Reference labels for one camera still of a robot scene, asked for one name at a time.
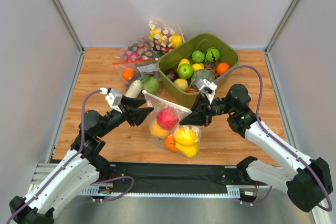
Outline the clear zip bag with fruit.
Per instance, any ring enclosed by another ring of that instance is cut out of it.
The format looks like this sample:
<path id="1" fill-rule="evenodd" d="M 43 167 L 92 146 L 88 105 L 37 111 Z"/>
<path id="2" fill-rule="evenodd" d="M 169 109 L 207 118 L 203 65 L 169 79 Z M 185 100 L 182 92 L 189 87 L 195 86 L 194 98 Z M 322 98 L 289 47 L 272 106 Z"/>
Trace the clear zip bag with fruit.
<path id="1" fill-rule="evenodd" d="M 201 128 L 180 125 L 180 120 L 189 115 L 191 110 L 145 90 L 142 93 L 147 105 L 153 108 L 147 122 L 154 143 L 164 150 L 195 159 L 200 150 Z"/>

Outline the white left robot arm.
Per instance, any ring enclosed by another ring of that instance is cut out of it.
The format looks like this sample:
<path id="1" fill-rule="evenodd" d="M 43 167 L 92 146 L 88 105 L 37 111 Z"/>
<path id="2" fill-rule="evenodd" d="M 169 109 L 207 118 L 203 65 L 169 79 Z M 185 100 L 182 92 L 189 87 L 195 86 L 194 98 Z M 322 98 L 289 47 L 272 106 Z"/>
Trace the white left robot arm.
<path id="1" fill-rule="evenodd" d="M 79 134 L 66 155 L 49 175 L 24 197 L 10 203 L 8 223 L 54 223 L 60 212 L 86 187 L 110 183 L 110 163 L 99 153 L 105 145 L 101 138 L 124 122 L 141 125 L 153 111 L 144 108 L 145 99 L 127 98 L 112 91 L 96 90 L 89 95 L 105 94 L 111 111 L 101 115 L 95 110 L 81 109 Z"/>

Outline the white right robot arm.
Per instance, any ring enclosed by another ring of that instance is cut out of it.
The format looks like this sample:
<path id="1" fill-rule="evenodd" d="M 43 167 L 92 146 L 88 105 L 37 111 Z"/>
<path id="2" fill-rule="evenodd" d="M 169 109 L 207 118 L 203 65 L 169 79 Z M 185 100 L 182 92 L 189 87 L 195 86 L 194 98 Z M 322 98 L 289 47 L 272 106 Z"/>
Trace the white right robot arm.
<path id="1" fill-rule="evenodd" d="M 271 166 L 249 156 L 239 163 L 248 178 L 286 193 L 300 210 L 310 212 L 333 191 L 329 164 L 321 157 L 313 159 L 300 152 L 275 134 L 253 112 L 251 98 L 242 84 L 231 86 L 226 96 L 216 98 L 214 85 L 205 86 L 191 108 L 191 114 L 180 120 L 180 125 L 208 126 L 213 116 L 228 114 L 230 128 L 272 157 L 278 166 Z"/>

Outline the fake red peach in bag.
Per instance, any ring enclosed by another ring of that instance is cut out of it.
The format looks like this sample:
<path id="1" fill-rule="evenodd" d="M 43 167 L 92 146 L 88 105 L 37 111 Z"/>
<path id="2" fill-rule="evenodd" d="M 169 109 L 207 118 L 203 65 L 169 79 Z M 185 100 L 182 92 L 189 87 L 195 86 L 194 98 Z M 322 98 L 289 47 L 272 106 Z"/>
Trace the fake red peach in bag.
<path id="1" fill-rule="evenodd" d="M 156 121 L 161 128 L 172 130 L 179 122 L 178 112 L 172 107 L 165 107 L 157 114 Z"/>

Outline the fake orange in bag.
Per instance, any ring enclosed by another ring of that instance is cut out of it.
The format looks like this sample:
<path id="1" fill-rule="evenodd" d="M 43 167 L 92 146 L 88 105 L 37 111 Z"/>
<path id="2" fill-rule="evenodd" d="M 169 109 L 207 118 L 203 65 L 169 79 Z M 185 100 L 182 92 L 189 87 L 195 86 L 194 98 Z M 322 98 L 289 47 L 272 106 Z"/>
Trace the fake orange in bag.
<path id="1" fill-rule="evenodd" d="M 131 81 L 135 75 L 135 70 L 132 68 L 125 68 L 122 73 L 122 78 L 125 81 Z"/>

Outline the fake green cabbage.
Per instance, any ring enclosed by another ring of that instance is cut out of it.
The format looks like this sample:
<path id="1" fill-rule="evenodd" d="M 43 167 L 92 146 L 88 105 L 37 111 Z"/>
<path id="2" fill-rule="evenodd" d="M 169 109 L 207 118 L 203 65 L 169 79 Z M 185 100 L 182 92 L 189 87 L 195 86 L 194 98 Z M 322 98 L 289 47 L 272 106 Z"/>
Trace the fake green cabbage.
<path id="1" fill-rule="evenodd" d="M 154 77 L 148 74 L 141 73 L 140 80 L 143 83 L 143 89 L 150 94 L 157 94 L 160 89 L 160 82 Z"/>

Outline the fake yellow quince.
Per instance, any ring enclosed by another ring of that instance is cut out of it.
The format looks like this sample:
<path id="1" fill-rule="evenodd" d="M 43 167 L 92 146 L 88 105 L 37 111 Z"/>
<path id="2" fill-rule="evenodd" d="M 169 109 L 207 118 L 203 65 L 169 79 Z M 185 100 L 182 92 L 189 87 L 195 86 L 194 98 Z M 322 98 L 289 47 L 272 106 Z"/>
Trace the fake yellow quince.
<path id="1" fill-rule="evenodd" d="M 188 81 L 182 78 L 176 79 L 173 83 L 182 91 L 186 91 L 189 88 Z"/>

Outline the clear bag with orange zipper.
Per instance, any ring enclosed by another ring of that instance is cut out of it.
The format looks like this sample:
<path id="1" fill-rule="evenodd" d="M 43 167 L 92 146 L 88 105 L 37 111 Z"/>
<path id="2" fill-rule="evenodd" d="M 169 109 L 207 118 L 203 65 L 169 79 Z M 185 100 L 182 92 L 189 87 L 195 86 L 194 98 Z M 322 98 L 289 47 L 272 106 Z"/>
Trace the clear bag with orange zipper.
<path id="1" fill-rule="evenodd" d="M 125 82 L 126 97 L 140 98 L 143 90 L 153 95 L 158 94 L 161 78 L 157 62 L 158 58 L 113 63 Z"/>

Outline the fake netted melon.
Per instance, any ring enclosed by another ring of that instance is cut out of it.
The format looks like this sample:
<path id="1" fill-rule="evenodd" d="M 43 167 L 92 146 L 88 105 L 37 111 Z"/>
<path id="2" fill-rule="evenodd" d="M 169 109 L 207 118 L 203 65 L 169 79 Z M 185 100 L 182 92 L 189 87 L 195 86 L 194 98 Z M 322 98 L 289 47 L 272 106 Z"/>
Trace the fake netted melon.
<path id="1" fill-rule="evenodd" d="M 216 78 L 215 75 L 208 69 L 199 69 L 195 71 L 191 77 L 191 85 L 196 86 L 196 83 L 200 79 L 206 79 L 209 82 L 213 82 Z"/>

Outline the fake green apple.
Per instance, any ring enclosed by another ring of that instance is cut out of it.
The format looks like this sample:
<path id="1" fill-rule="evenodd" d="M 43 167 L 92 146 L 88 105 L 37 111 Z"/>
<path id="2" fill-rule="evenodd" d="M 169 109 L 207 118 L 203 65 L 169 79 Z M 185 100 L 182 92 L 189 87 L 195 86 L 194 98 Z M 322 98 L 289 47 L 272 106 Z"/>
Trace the fake green apple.
<path id="1" fill-rule="evenodd" d="M 189 79 L 192 77 L 194 70 L 191 65 L 184 63 L 178 67 L 177 73 L 181 79 Z"/>

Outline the fake yellow pear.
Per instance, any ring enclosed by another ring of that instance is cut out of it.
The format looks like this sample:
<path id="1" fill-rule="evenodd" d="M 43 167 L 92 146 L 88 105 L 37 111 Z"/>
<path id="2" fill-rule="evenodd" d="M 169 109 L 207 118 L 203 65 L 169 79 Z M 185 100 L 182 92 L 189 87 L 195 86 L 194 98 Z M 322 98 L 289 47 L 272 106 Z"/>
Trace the fake yellow pear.
<path id="1" fill-rule="evenodd" d="M 192 64 L 192 68 L 194 70 L 194 72 L 204 69 L 204 65 L 202 63 L 194 63 Z"/>

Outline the fake orange in bin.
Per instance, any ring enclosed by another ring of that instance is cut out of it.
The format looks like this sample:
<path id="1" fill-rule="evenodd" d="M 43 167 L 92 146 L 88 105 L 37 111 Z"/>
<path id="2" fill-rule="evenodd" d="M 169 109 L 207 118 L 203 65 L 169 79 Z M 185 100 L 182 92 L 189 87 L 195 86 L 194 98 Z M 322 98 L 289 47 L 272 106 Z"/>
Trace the fake orange in bin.
<path id="1" fill-rule="evenodd" d="M 230 69 L 230 65 L 225 62 L 221 62 L 216 67 L 216 73 L 218 76 L 225 74 Z"/>

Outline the fake dark red plum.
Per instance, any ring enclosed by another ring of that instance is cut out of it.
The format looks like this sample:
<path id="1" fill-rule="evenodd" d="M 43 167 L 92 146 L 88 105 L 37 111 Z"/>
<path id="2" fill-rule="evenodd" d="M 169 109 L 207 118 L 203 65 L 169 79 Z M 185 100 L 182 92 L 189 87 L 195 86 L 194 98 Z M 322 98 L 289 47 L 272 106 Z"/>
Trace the fake dark red plum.
<path id="1" fill-rule="evenodd" d="M 172 82 L 179 78 L 179 74 L 177 73 L 177 71 L 172 68 L 167 69 L 165 74 Z"/>

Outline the fake yellow lemon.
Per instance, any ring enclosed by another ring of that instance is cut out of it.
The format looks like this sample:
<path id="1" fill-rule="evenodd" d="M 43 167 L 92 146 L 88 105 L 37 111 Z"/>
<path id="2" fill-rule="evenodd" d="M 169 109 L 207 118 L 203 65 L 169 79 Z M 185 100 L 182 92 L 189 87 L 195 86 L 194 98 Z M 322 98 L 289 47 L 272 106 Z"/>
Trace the fake yellow lemon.
<path id="1" fill-rule="evenodd" d="M 181 65 L 183 65 L 183 64 L 190 64 L 190 61 L 188 60 L 188 59 L 186 59 L 186 58 L 184 58 L 184 59 L 182 59 L 180 62 L 179 62 L 179 64 L 178 64 L 178 67 L 177 68 L 179 68 Z"/>

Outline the fake bumpy green fruit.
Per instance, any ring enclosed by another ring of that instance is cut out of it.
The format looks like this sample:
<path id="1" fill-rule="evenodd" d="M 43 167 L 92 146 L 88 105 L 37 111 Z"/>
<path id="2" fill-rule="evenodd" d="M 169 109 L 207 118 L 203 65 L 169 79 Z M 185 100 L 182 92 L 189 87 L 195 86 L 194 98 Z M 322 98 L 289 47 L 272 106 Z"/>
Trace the fake bumpy green fruit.
<path id="1" fill-rule="evenodd" d="M 192 60 L 194 63 L 202 63 L 205 60 L 205 54 L 200 50 L 195 50 L 192 53 Z"/>

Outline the fake striped watermelon ball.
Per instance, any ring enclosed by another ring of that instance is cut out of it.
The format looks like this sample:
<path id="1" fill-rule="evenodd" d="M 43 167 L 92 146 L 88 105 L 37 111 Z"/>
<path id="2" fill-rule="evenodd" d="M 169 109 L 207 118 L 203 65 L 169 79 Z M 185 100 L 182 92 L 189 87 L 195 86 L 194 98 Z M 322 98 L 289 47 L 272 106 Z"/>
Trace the fake striped watermelon ball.
<path id="1" fill-rule="evenodd" d="M 220 56 L 220 51 L 215 47 L 208 48 L 205 52 L 205 59 L 207 62 L 210 63 L 216 62 L 220 58 Z"/>

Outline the polka dot bag with strawberry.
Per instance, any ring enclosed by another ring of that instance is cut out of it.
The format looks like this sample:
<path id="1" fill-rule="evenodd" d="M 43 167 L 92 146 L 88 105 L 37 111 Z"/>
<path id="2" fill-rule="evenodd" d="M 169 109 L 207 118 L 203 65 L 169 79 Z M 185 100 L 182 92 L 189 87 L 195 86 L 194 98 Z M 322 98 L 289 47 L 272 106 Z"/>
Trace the polka dot bag with strawberry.
<path id="1" fill-rule="evenodd" d="M 132 62 L 137 60 L 155 59 L 160 56 L 161 54 L 152 49 L 145 39 L 140 38 L 121 48 L 116 58 L 124 62 Z"/>

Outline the polka dot bag with lemon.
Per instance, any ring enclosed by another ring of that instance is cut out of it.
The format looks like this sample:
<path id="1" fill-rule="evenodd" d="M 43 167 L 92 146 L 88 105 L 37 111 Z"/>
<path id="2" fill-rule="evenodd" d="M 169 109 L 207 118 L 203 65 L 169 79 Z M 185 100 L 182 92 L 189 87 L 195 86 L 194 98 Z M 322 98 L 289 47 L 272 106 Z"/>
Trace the polka dot bag with lemon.
<path id="1" fill-rule="evenodd" d="M 185 43 L 178 22 L 172 25 L 155 19 L 148 23 L 148 40 L 150 47 L 161 54 L 166 54 Z"/>

